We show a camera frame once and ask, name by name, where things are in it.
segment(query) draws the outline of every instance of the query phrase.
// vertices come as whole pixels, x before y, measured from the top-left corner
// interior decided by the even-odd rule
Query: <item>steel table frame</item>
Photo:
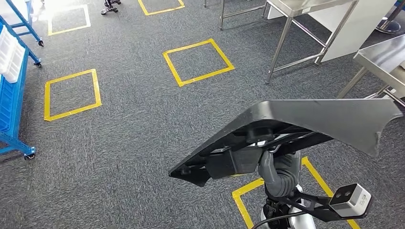
[[[344,98],[367,72],[371,72],[384,81],[386,85],[366,98],[376,98],[382,93],[385,93],[405,107],[405,102],[388,90],[389,87],[392,87],[405,94],[405,80],[392,74],[392,71],[405,61],[405,34],[360,49],[353,59],[363,67],[339,93],[337,96],[338,99]]]
[[[238,11],[238,12],[234,12],[234,13],[224,15],[225,0],[221,0],[221,6],[222,6],[222,8],[221,8],[221,15],[219,16],[219,30],[223,29],[224,18],[229,18],[229,17],[236,16],[236,15],[239,15],[239,14],[242,14],[242,13],[252,12],[252,11],[255,11],[255,10],[259,10],[259,9],[264,9],[263,14],[262,14],[262,18],[263,18],[265,16],[265,12],[266,12],[266,4],[264,4],[262,6],[256,6],[256,7],[253,7],[253,8],[246,9],[246,10],[241,10],[241,11]],[[207,7],[207,0],[204,0],[204,7]]]
[[[268,5],[274,7],[274,9],[276,9],[277,11],[279,11],[281,14],[283,14],[284,16],[287,17],[287,21],[286,24],[284,25],[284,29],[281,33],[280,36],[280,40],[278,42],[278,46],[276,48],[276,52],[274,54],[273,60],[271,62],[270,65],[270,69],[268,71],[268,76],[266,78],[266,83],[269,83],[271,80],[271,77],[273,75],[274,72],[280,71],[282,69],[294,66],[296,64],[305,62],[305,61],[309,61],[312,59],[316,59],[315,63],[316,64],[320,64],[320,62],[322,61],[323,56],[326,54],[327,50],[330,48],[330,46],[332,45],[333,41],[336,39],[337,35],[339,34],[340,30],[342,29],[343,25],[345,24],[345,22],[347,21],[347,19],[349,18],[349,16],[351,15],[351,13],[353,12],[354,8],[356,7],[358,0],[335,0],[335,1],[327,1],[325,3],[325,1],[320,1],[320,2],[324,2],[323,4],[320,5],[310,5],[310,6],[302,6],[302,7],[298,7],[296,9],[292,9],[291,7],[287,6],[286,4],[284,4],[285,1],[294,1],[294,0],[267,0],[266,4],[265,4],[265,11]],[[348,10],[346,11],[345,15],[343,16],[342,20],[340,21],[339,25],[337,26],[336,30],[330,35],[330,37],[328,38],[328,40],[326,42],[323,42],[321,39],[319,39],[318,37],[316,37],[313,33],[311,33],[311,31],[309,31],[306,27],[304,27],[302,24],[300,24],[298,21],[296,21],[294,19],[294,17],[303,15],[303,14],[308,14],[311,12],[315,12],[315,11],[319,11],[319,10],[324,10],[327,8],[331,8],[337,5],[343,5],[346,4],[348,2],[351,2],[350,7],[348,8]],[[284,41],[286,39],[288,30],[291,26],[291,23],[294,23],[295,25],[297,25],[301,30],[303,30],[306,34],[308,34],[311,38],[313,38],[316,42],[318,42],[323,48],[320,51],[320,53],[303,58],[301,60],[280,66],[276,68],[276,64],[277,64],[277,60],[278,57],[280,55],[281,52],[281,48],[284,44]]]

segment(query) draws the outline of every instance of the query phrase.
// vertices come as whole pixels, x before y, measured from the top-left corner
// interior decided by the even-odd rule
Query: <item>yellow floor marking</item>
[[[172,52],[178,52],[178,51],[181,51],[181,50],[194,48],[194,47],[204,45],[204,44],[211,44],[215,48],[215,50],[218,52],[218,54],[221,56],[221,58],[224,60],[227,67],[224,68],[224,69],[220,69],[218,71],[212,72],[212,73],[208,73],[208,74],[201,75],[201,76],[189,79],[189,80],[182,81],[179,74],[177,73],[176,69],[174,68],[174,65],[171,62],[168,54],[172,53]],[[170,71],[173,74],[174,79],[176,80],[179,87],[183,87],[186,84],[193,83],[193,82],[196,82],[196,81],[199,81],[199,80],[203,80],[203,79],[209,78],[211,76],[218,75],[218,74],[221,74],[221,73],[224,73],[224,72],[235,69],[235,67],[232,65],[232,63],[229,61],[229,59],[225,56],[225,53],[219,48],[219,46],[215,43],[215,41],[212,38],[210,38],[210,39],[208,39],[206,41],[203,41],[203,42],[198,42],[198,43],[187,45],[187,46],[180,47],[180,48],[177,48],[177,49],[172,49],[172,50],[165,51],[163,53],[163,57],[165,58],[168,66],[170,68]]]
[[[51,116],[51,84],[52,83],[56,83],[56,82],[60,82],[63,80],[67,80],[67,79],[71,79],[73,77],[77,77],[80,75],[84,75],[84,74],[88,74],[91,73],[92,75],[92,79],[93,79],[93,87],[94,87],[94,96],[96,99],[96,102],[94,104],[91,105],[87,105],[81,108],[77,108],[74,109],[72,111],[68,111],[68,112],[64,112],[61,114],[56,114]],[[72,75],[67,75],[64,77],[60,77],[54,80],[49,80],[46,82],[45,84],[45,96],[44,96],[44,106],[43,106],[43,118],[46,121],[53,121],[59,118],[63,118],[69,115],[73,115],[73,114],[77,114],[79,112],[85,111],[85,110],[89,110],[95,107],[101,106],[101,97],[100,97],[100,88],[98,87],[98,79],[97,79],[97,73],[95,69],[90,69],[81,73],[75,73]]]
[[[179,1],[180,6],[178,6],[178,7],[176,7],[176,8],[170,8],[170,9],[167,9],[167,10],[160,10],[160,11],[155,11],[155,12],[149,13],[149,12],[146,10],[145,5],[143,4],[142,0],[138,0],[139,5],[140,5],[140,7],[142,8],[142,11],[143,11],[143,13],[144,13],[146,16],[154,15],[154,14],[158,14],[158,13],[165,13],[165,12],[169,12],[169,11],[173,11],[173,10],[178,10],[178,9],[184,8],[184,3],[183,3],[183,1],[182,1],[182,0],[177,0],[177,1]]]
[[[309,162],[308,157],[304,157],[302,159],[302,165],[307,167],[308,171],[312,174],[312,176],[316,179],[318,184],[321,186],[321,188],[325,191],[325,193],[329,196],[333,196],[332,190],[328,187],[326,182],[322,179],[320,174],[316,171],[314,166]],[[235,200],[236,206],[238,207],[243,220],[246,223],[247,228],[252,228],[254,226],[252,219],[250,218],[249,213],[246,210],[245,205],[243,204],[243,201],[241,199],[241,195],[261,186],[264,185],[264,180],[262,178],[259,178],[253,182],[250,182],[249,184],[235,190],[232,192],[232,197]],[[354,221],[353,219],[347,220],[349,225],[352,227],[352,229],[360,229],[359,225]]]
[[[88,28],[91,26],[90,23],[90,17],[88,14],[88,7],[87,5],[80,5],[80,6],[73,6],[73,7],[68,7],[68,8],[63,8],[60,11],[57,12],[62,12],[62,11],[69,11],[69,10],[75,10],[75,9],[80,9],[83,8],[83,11],[85,12],[85,19],[86,19],[86,25],[84,26],[79,26],[79,27],[75,27],[75,28],[71,28],[71,29],[67,29],[67,30],[62,30],[62,31],[53,31],[53,25],[52,25],[52,18],[53,18],[53,14],[49,16],[48,19],[48,36],[51,35],[56,35],[56,34],[60,34],[60,33],[64,33],[64,32],[70,32],[70,31],[75,31],[75,30],[79,30],[79,29],[83,29],[83,28]]]

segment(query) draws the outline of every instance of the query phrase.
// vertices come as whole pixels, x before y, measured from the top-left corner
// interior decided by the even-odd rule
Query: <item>gray carpet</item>
[[[360,68],[348,55],[277,72],[264,85],[285,19],[262,22],[257,11],[226,19],[225,30],[218,31],[219,0],[208,0],[207,9],[202,1],[185,0],[183,9],[152,16],[145,16],[135,0],[123,0],[118,13],[106,16],[99,14],[101,0],[47,1],[43,12],[49,13],[52,3],[87,4],[91,27],[47,36],[42,16],[34,27],[45,47],[24,37],[43,60],[43,68],[28,69],[20,129],[20,138],[36,146],[38,154],[32,161],[24,161],[18,152],[0,157],[2,229],[245,229],[231,193],[257,174],[210,180],[200,188],[169,178],[168,170],[255,102],[334,98]],[[262,2],[227,3],[231,12]],[[175,0],[144,4],[150,11],[178,6]],[[83,25],[81,12],[56,16],[54,32]],[[330,34],[310,17],[298,20],[324,40]],[[391,37],[373,33],[365,45]],[[209,38],[235,69],[180,88],[162,53]],[[319,50],[315,41],[292,27],[279,63]],[[170,57],[183,80],[224,64],[209,46]],[[93,68],[102,105],[44,121],[45,82]],[[52,85],[51,114],[93,103],[89,78]],[[349,97],[364,97],[380,86],[375,77],[365,77]],[[359,182],[374,194],[370,215],[357,220],[362,229],[405,228],[404,129],[404,119],[389,124],[376,159],[336,141],[304,150],[332,190]],[[306,170],[301,184],[308,192],[323,193]],[[242,196],[254,222],[264,198],[262,188]],[[350,228],[346,222],[317,225]]]

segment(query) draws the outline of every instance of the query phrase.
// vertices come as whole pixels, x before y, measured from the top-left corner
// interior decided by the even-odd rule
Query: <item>cart wheel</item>
[[[28,156],[24,157],[25,160],[31,160],[31,159],[34,159],[34,158],[35,158],[35,154],[31,154],[31,155],[28,155]]]

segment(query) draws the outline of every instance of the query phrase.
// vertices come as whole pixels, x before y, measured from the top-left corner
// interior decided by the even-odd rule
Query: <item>stainless steel table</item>
[[[360,49],[354,56],[354,60],[363,67],[339,93],[338,99],[344,98],[363,78],[364,74],[370,71],[387,85],[367,98],[374,98],[382,93],[386,93],[392,99],[405,106],[402,100],[398,99],[388,90],[389,87],[392,87],[398,92],[405,94],[405,69],[400,66],[405,61],[405,35]]]
[[[309,31],[307,28],[305,28],[302,24],[297,22],[294,17],[297,17],[299,15],[319,11],[319,10],[324,10],[327,8],[331,8],[334,6],[338,5],[343,5],[348,2],[351,2],[350,7],[348,8],[347,12],[343,16],[342,20],[340,21],[338,27],[336,30],[330,35],[326,43],[324,43],[321,39],[316,37],[311,31]],[[273,61],[270,65],[270,70],[269,70],[269,75],[266,79],[266,83],[269,83],[271,80],[271,76],[273,75],[274,72],[280,71],[282,69],[291,67],[293,65],[309,61],[312,59],[316,59],[315,63],[319,64],[325,55],[326,51],[329,49],[329,47],[332,45],[333,41],[335,40],[336,36],[339,34],[340,30],[342,29],[343,25],[347,21],[348,17],[350,14],[353,12],[354,8],[357,5],[358,0],[267,0],[265,3],[265,11],[268,5],[271,5],[274,7],[276,10],[278,10],[280,13],[282,13],[284,16],[287,17],[287,22],[284,25],[283,32],[281,33],[280,41],[278,42],[278,46],[276,48],[276,53],[274,54]],[[278,56],[280,55],[281,48],[284,44],[284,40],[286,39],[287,32],[290,28],[291,23],[296,24],[300,29],[302,29],[306,34],[308,34],[310,37],[312,37],[316,42],[318,42],[323,48],[320,51],[320,53],[306,57],[304,59],[301,59],[299,61],[295,61],[289,64],[286,64],[281,67],[276,68]]]
[[[207,0],[204,0],[203,5],[204,5],[204,7],[207,7]],[[241,10],[241,11],[238,11],[238,12],[234,12],[234,13],[224,15],[225,0],[221,0],[221,6],[222,6],[222,8],[221,8],[221,15],[219,16],[219,30],[223,29],[224,18],[229,18],[229,17],[236,16],[236,15],[239,15],[239,14],[242,14],[242,13],[252,12],[252,11],[255,11],[255,10],[259,10],[259,9],[264,9],[263,14],[262,14],[262,18],[263,18],[265,16],[265,12],[266,12],[266,4],[264,4],[264,5],[261,5],[261,6],[256,6],[256,7],[253,7],[253,8],[246,9],[246,10]]]

